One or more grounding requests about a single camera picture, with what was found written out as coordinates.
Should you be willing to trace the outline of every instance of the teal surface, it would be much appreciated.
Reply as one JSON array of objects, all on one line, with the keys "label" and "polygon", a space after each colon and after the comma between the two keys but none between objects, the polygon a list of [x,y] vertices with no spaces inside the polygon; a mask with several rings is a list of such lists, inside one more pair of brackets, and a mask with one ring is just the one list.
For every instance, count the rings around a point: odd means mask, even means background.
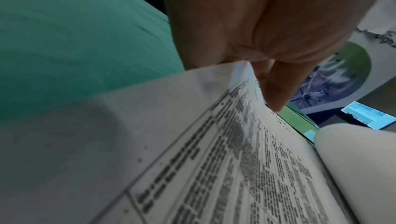
[{"label": "teal surface", "polygon": [[0,4],[0,122],[184,71],[143,0]]}]

